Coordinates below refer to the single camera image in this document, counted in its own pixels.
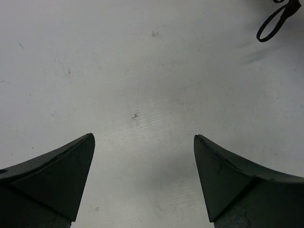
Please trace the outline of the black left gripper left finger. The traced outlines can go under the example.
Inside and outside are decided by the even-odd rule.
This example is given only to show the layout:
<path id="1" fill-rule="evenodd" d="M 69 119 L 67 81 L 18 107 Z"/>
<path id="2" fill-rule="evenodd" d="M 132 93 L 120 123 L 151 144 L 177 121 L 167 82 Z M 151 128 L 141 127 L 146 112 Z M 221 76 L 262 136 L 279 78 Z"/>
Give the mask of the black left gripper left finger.
<path id="1" fill-rule="evenodd" d="M 95 151 L 95 137 L 72 142 L 0 170 L 2 228 L 69 228 L 75 222 Z"/>

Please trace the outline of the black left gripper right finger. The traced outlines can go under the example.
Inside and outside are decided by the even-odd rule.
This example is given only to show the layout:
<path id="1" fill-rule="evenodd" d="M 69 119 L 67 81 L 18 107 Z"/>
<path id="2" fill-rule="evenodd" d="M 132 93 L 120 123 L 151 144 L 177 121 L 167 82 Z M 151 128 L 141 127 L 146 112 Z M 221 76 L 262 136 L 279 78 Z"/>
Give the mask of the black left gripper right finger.
<path id="1" fill-rule="evenodd" d="M 234 154 L 202 135 L 194 155 L 208 218 L 217 228 L 301 228 L 304 180 Z"/>

